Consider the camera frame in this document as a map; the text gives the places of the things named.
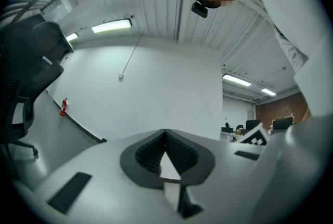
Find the white wall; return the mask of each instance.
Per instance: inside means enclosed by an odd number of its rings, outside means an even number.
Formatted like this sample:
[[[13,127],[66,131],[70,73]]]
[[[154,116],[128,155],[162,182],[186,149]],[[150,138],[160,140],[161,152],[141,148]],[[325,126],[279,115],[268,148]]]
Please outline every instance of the white wall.
[[[255,118],[254,105],[237,99],[224,97],[221,127],[225,127],[225,123],[228,122],[230,127],[234,130],[239,124],[243,125],[245,128],[246,121],[248,120],[248,111],[250,110],[254,112]]]
[[[108,141],[160,128],[219,139],[222,75],[215,50],[143,37],[87,42],[66,64],[54,99],[68,97],[68,113]],[[162,177],[178,178],[162,161]]]

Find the light fixture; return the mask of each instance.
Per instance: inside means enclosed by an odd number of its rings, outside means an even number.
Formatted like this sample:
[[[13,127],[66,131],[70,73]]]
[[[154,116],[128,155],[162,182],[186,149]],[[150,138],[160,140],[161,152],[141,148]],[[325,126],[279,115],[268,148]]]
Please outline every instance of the light fixture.
[[[269,94],[269,95],[271,95],[271,96],[276,96],[275,93],[273,93],[272,91],[269,91],[269,90],[266,89],[266,88],[262,89],[262,91],[265,92],[265,93],[267,93],[267,94]]]
[[[112,22],[102,23],[100,25],[97,25],[95,27],[92,27],[93,31],[95,33],[102,32],[102,31],[108,31],[113,29],[120,29],[120,28],[130,28],[132,26],[132,22],[130,18],[116,20]]]
[[[245,86],[250,86],[251,85],[251,83],[246,82],[246,81],[244,81],[242,79],[233,77],[233,76],[231,76],[229,74],[224,74],[222,78],[226,79],[226,80],[229,80],[229,81],[236,82],[236,83],[241,84],[241,85],[245,85]]]
[[[73,33],[73,34],[71,34],[69,36],[66,36],[66,39],[67,39],[67,41],[71,41],[71,40],[73,40],[75,38],[78,38],[78,37],[79,37],[78,34]]]

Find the brick wall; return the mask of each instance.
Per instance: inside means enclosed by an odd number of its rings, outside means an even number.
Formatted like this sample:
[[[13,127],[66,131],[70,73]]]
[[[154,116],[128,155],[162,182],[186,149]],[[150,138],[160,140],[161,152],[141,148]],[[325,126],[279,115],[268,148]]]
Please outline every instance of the brick wall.
[[[266,129],[270,128],[272,120],[294,116],[294,122],[300,122],[308,108],[302,93],[279,99],[273,102],[255,106],[255,117],[265,125]]]

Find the white lab coat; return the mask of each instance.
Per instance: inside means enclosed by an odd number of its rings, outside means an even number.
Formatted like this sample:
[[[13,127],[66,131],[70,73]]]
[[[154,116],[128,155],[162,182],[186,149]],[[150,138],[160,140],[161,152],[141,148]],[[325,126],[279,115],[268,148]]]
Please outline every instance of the white lab coat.
[[[261,0],[312,116],[333,114],[333,30],[320,0]]]
[[[331,37],[331,23],[320,0],[261,0],[273,23],[275,35],[297,72],[313,51]]]

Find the gray floor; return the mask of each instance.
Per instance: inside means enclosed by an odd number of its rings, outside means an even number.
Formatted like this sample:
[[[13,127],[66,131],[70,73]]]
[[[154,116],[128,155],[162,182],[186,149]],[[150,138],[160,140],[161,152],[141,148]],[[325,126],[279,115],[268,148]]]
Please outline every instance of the gray floor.
[[[20,141],[35,145],[38,156],[35,157],[30,148],[9,145],[20,179],[31,190],[62,164],[97,144],[59,115],[46,92],[36,99],[34,106],[34,122]]]

